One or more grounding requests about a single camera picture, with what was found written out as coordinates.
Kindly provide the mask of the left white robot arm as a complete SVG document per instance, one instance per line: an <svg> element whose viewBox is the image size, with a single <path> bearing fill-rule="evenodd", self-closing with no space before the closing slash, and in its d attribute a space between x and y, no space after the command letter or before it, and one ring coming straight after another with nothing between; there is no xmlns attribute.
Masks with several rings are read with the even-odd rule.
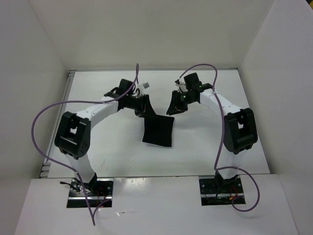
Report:
<svg viewBox="0 0 313 235"><path fill-rule="evenodd" d="M54 144L75 169L76 184L85 195L93 195L100 188L88 158L92 128L124 108L134 110L140 118L154 114L149 96L144 93L149 86L147 82L135 85L122 79L118 87L104 94L99 104L62 115Z"/></svg>

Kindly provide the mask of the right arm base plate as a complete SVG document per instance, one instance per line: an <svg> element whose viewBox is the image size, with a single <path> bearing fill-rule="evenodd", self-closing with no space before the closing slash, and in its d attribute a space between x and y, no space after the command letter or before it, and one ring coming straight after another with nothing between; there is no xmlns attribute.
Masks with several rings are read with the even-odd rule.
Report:
<svg viewBox="0 0 313 235"><path fill-rule="evenodd" d="M209 176L199 178L199 186L202 206L231 205L233 199L235 199L234 205L246 203L240 178L229 186L218 188L214 177Z"/></svg>

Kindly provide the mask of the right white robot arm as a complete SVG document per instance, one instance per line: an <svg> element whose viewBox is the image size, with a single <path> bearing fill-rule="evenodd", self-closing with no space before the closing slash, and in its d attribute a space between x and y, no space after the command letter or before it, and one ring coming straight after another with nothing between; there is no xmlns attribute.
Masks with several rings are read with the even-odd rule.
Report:
<svg viewBox="0 0 313 235"><path fill-rule="evenodd" d="M238 176L244 152L257 142L257 128L254 113L250 108L241 108L216 90L214 85L202 83L196 73L175 81L177 89L172 92L167 115L176 115L188 110L188 105L199 103L222 119L222 142L214 163L214 186L219 192L226 192Z"/></svg>

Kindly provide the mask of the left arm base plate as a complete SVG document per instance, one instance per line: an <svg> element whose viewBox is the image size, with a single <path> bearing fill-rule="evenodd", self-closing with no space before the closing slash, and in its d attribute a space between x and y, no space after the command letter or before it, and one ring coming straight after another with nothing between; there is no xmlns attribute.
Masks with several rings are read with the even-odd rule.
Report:
<svg viewBox="0 0 313 235"><path fill-rule="evenodd" d="M87 208L85 195L77 179L71 179L70 183L61 181L61 185L69 187L67 208ZM113 193L113 178L98 178L96 189L86 189L88 202L91 208L111 208Z"/></svg>

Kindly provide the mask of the black skirt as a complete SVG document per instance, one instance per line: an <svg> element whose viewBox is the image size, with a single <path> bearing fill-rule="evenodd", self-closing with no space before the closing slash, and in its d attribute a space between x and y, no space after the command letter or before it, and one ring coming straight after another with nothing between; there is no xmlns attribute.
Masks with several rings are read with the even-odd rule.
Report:
<svg viewBox="0 0 313 235"><path fill-rule="evenodd" d="M174 117L152 115L144 118L142 141L162 147L172 147Z"/></svg>

